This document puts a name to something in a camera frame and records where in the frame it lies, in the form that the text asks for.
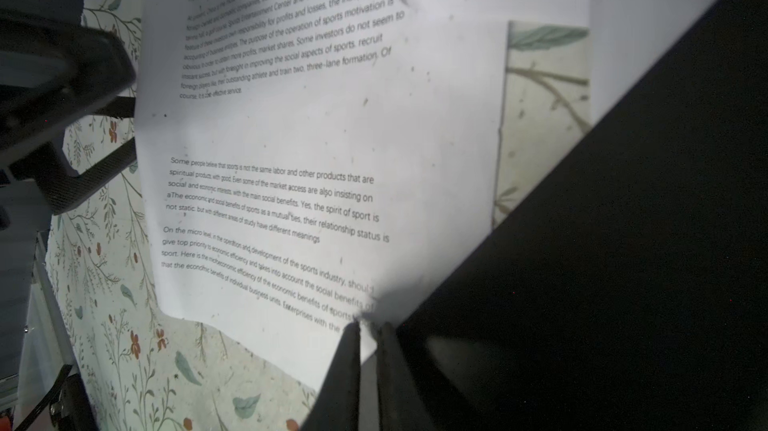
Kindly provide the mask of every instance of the red flower pattern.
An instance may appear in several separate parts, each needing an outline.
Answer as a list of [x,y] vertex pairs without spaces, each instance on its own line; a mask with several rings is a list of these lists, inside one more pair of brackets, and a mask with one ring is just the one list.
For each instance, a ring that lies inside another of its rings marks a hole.
[[118,142],[118,123],[116,121],[111,121],[109,123],[109,142]]
[[154,330],[154,334],[158,337],[158,352],[163,348],[168,347],[168,340],[165,339],[164,330]]
[[130,351],[136,356],[136,359],[139,359],[139,353],[141,352],[141,346],[139,346],[139,335],[134,334],[133,331],[130,332]]

